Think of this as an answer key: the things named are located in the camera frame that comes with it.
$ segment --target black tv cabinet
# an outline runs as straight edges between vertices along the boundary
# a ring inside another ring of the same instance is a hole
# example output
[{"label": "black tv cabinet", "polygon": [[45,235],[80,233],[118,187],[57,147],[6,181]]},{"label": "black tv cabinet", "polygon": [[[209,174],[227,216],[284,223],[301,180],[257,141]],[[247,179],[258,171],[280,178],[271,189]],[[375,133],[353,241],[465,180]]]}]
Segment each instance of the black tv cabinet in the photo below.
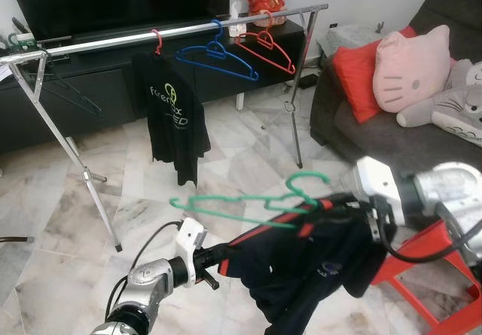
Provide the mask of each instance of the black tv cabinet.
[{"label": "black tv cabinet", "polygon": [[[259,28],[248,25],[248,30]],[[296,65],[302,54],[303,28],[288,20],[285,25],[273,27],[270,32]],[[293,78],[234,44],[227,29],[223,45],[231,53],[243,58],[259,73],[259,81],[247,81],[195,65],[178,62],[174,53],[183,47],[205,45],[215,32],[168,38],[163,43],[163,55],[194,88],[202,102],[266,87]],[[137,111],[133,89],[131,57],[136,53],[154,51],[156,44],[131,44],[123,47],[72,54],[65,62],[58,62],[57,73],[102,109],[102,118],[94,117],[48,91],[42,91],[41,101],[64,136],[77,136],[96,130],[129,123],[142,117]],[[44,82],[46,88],[62,93],[63,87],[54,81]],[[13,78],[0,83],[0,153],[53,141],[54,137],[25,93]]]}]

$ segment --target black t-shirt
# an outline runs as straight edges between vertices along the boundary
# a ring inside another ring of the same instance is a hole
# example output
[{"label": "black t-shirt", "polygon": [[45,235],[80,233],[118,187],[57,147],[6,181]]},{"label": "black t-shirt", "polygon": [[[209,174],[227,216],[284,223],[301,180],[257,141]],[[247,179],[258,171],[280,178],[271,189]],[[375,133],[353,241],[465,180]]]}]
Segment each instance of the black t-shirt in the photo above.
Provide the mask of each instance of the black t-shirt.
[{"label": "black t-shirt", "polygon": [[161,56],[133,57],[138,106],[148,118],[152,156],[174,162],[178,184],[197,184],[197,158],[211,149],[204,108],[187,83]]},{"label": "black t-shirt", "polygon": [[[265,335],[301,335],[320,300],[341,285],[361,297],[377,274],[386,249],[373,241],[365,213],[346,205],[354,201],[333,195],[308,215],[284,213],[271,220],[297,229],[258,226],[228,244],[218,271],[249,289],[272,324]],[[386,233],[391,241],[395,228]]]}]

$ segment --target red hanger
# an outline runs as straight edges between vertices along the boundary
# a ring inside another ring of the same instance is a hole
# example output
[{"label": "red hanger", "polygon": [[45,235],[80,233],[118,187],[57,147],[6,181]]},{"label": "red hanger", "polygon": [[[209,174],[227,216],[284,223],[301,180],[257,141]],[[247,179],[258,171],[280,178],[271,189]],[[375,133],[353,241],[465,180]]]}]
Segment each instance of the red hanger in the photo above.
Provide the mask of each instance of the red hanger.
[{"label": "red hanger", "polygon": [[[294,74],[296,72],[296,68],[294,67],[294,65],[291,63],[291,59],[290,57],[288,56],[288,54],[273,40],[273,36],[271,36],[270,32],[268,32],[268,30],[270,29],[271,26],[273,26],[273,22],[274,22],[274,18],[273,16],[271,15],[271,13],[268,11],[268,10],[265,10],[264,11],[265,13],[267,13],[268,15],[270,15],[270,18],[271,18],[271,22],[270,22],[270,25],[265,29],[265,30],[262,30],[260,31],[259,33],[255,33],[255,32],[246,32],[244,34],[240,34],[238,36],[236,36],[236,38],[234,39],[234,42],[236,43],[236,45],[239,45],[240,47],[242,47],[244,50],[247,50],[248,52],[250,52],[251,54],[253,55],[256,55],[258,58],[264,60],[265,62],[268,62],[269,64],[271,65],[274,65],[275,67],[277,67],[278,69],[281,69],[283,70],[284,72],[287,72],[289,74]],[[285,58],[288,60],[288,65],[285,67],[285,66],[281,66],[280,64],[278,64],[277,62],[274,62],[272,60],[269,60],[268,58],[262,56],[261,54],[259,53],[256,53],[253,49],[250,49],[248,48],[247,46],[245,46],[244,44],[241,43],[241,38],[246,38],[247,36],[254,36],[256,37],[256,40],[259,44],[263,45],[264,47],[268,48],[269,50],[273,50],[274,48],[276,48],[279,52],[281,52]]]},{"label": "red hanger", "polygon": [[159,39],[159,45],[157,46],[155,53],[157,55],[160,55],[160,50],[163,47],[163,38],[160,36],[160,32],[158,32],[156,29],[152,29],[151,32],[155,32],[157,35],[157,38]]}]

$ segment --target gray sofa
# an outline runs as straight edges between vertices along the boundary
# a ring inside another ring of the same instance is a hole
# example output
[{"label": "gray sofa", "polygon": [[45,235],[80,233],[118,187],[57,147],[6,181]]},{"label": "gray sofa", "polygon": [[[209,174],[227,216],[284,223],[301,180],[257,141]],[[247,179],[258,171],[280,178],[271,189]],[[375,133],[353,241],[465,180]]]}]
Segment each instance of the gray sofa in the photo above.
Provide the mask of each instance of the gray sofa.
[{"label": "gray sofa", "polygon": [[[410,25],[417,34],[434,27],[450,27],[450,54],[454,59],[482,60],[482,0],[425,0]],[[330,144],[355,162],[369,155],[389,164],[396,172],[418,172],[459,161],[482,170],[482,148],[431,124],[403,128],[395,114],[380,113],[358,124],[346,100],[331,58],[320,75],[310,118],[311,136]]]}]

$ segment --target red plastic stool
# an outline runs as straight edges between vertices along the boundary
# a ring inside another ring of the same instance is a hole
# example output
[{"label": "red plastic stool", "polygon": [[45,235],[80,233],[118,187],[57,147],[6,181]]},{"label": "red plastic stool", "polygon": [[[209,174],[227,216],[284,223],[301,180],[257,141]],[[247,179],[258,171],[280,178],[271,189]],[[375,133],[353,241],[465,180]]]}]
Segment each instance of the red plastic stool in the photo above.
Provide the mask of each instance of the red plastic stool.
[{"label": "red plastic stool", "polygon": [[[416,234],[406,241],[400,248],[400,253],[406,256],[422,257],[446,248],[452,243],[443,221],[439,221],[424,231]],[[422,303],[395,278],[399,273],[415,266],[415,263],[401,261],[393,256],[385,259],[380,271],[372,281],[372,285],[387,281],[408,301],[415,310],[430,324],[431,335],[457,335],[464,334],[482,324],[482,291],[480,282],[474,277],[458,251],[454,251],[445,257],[461,273],[474,284],[468,289],[468,293],[474,300],[465,308],[451,315],[443,321],[438,321]]]}]

